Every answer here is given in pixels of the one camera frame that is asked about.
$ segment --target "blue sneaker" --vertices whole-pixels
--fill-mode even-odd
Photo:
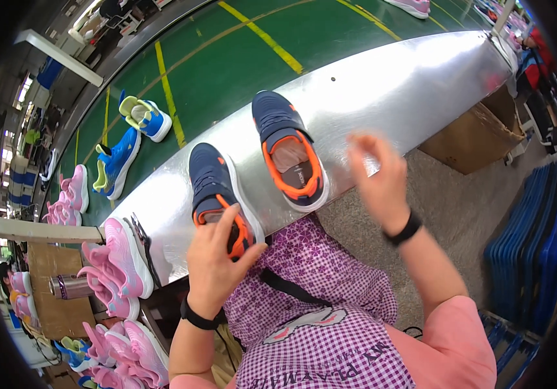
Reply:
[[[140,100],[134,96],[125,97],[125,90],[119,99],[119,112],[127,123],[149,136],[153,142],[161,142],[168,134],[173,120],[160,111],[157,104],[149,100]]]
[[[252,118],[270,175],[289,205],[305,213],[323,206],[328,176],[296,108],[278,93],[263,90],[252,99]]]
[[[140,133],[129,128],[123,138],[114,147],[97,144],[97,180],[92,184],[92,191],[116,200],[123,192],[127,170],[135,160],[140,149]]]
[[[192,219],[197,227],[217,223],[224,210],[235,203],[242,208],[243,215],[236,216],[227,244],[229,258],[237,261],[248,247],[264,241],[264,230],[243,197],[227,154],[211,144],[199,143],[190,153],[189,172],[194,191]]]

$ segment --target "sleeve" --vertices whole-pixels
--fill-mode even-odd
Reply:
[[[423,343],[476,374],[492,373],[497,367],[494,353],[477,312],[475,301],[455,296],[428,317],[423,328]]]

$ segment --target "fitness tracker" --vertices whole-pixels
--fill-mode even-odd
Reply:
[[[417,216],[415,211],[410,209],[410,216],[408,217],[408,222],[406,223],[406,227],[394,237],[390,237],[387,233],[384,233],[384,237],[387,238],[389,242],[395,247],[398,247],[402,243],[406,242],[408,239],[412,238],[412,236],[419,231],[421,228],[421,219]]]
[[[218,328],[218,320],[207,320],[196,314],[188,305],[188,296],[181,301],[181,319],[187,320],[192,323],[193,326],[198,327],[202,330],[213,331]]]

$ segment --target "purple checkered apron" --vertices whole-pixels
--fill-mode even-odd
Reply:
[[[331,306],[271,288],[259,278],[264,268]],[[414,387],[384,328],[397,318],[389,278],[356,260],[313,215],[274,234],[224,310],[247,349],[238,388]]]

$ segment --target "hand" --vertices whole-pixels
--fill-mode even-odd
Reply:
[[[234,204],[224,211],[219,222],[198,227],[188,248],[188,305],[207,320],[216,317],[248,269],[268,246],[265,243],[253,245],[237,262],[228,257],[227,242],[239,211],[239,204]]]
[[[410,217],[406,203],[406,160],[391,144],[371,135],[349,135],[348,162],[362,201],[372,217],[390,236],[399,234]],[[380,163],[380,170],[367,176],[365,154]]]

